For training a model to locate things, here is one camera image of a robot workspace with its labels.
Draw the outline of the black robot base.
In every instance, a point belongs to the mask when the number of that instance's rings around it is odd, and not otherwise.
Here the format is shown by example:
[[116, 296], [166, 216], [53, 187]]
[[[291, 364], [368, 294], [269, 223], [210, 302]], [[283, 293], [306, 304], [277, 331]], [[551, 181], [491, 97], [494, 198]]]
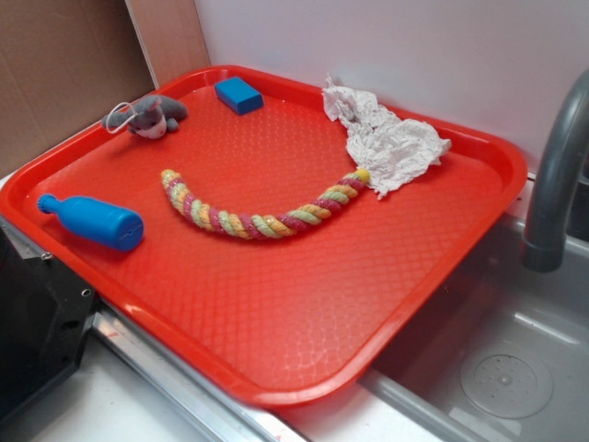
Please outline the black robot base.
[[80, 367], [96, 289], [1, 219], [1, 424]]

